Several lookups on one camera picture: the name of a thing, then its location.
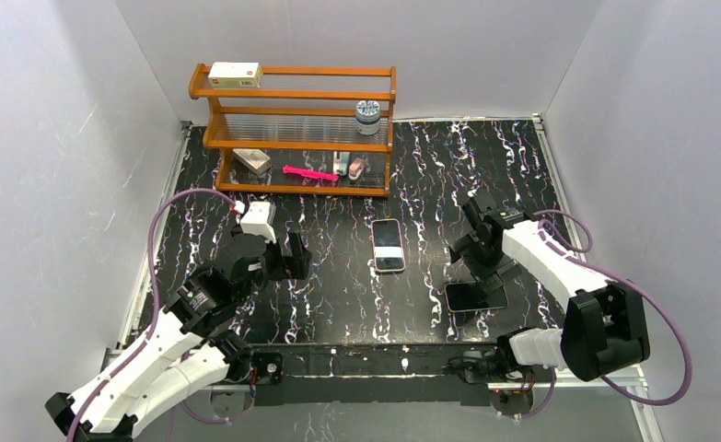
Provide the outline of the black phone with light edge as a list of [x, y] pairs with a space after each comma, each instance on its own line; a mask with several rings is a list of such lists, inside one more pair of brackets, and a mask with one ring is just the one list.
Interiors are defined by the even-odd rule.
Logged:
[[445, 286], [448, 310], [453, 313], [503, 309], [508, 306], [502, 286], [488, 288], [478, 282], [450, 283]]

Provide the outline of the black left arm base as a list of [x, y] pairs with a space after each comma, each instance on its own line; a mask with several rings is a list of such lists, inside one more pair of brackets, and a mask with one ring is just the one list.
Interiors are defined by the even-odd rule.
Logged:
[[224, 355], [227, 370], [210, 393], [211, 408], [218, 421], [229, 424], [255, 407], [260, 386], [281, 382], [283, 357], [256, 352], [233, 331], [217, 334], [212, 344]]

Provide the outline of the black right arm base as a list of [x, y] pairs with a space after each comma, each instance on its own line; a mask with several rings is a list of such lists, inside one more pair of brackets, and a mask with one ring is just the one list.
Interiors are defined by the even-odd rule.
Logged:
[[553, 369], [522, 366], [498, 348], [462, 352], [450, 357], [445, 369], [466, 384], [487, 386], [495, 415], [517, 423], [550, 404], [557, 380]]

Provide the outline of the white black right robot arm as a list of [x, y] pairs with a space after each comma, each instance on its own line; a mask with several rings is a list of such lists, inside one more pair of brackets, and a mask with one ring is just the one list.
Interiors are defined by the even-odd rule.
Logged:
[[531, 366], [568, 369], [590, 381], [650, 356], [643, 297], [629, 284], [588, 269], [532, 213], [506, 209], [488, 194], [462, 204], [471, 230], [449, 248], [469, 283], [445, 287], [453, 313], [503, 308], [506, 286], [531, 274], [565, 312], [557, 329], [523, 328], [495, 341], [495, 349], [469, 356], [469, 368], [503, 376]]

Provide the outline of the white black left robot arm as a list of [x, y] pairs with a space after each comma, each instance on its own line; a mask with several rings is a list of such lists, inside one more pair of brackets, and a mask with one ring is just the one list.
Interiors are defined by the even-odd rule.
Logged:
[[197, 390], [250, 372], [252, 350], [224, 329], [268, 284], [308, 278], [311, 252], [288, 232], [290, 253], [267, 238], [234, 235], [228, 259], [206, 262], [164, 302], [149, 329], [95, 378], [56, 392], [44, 408], [69, 441], [132, 441]]

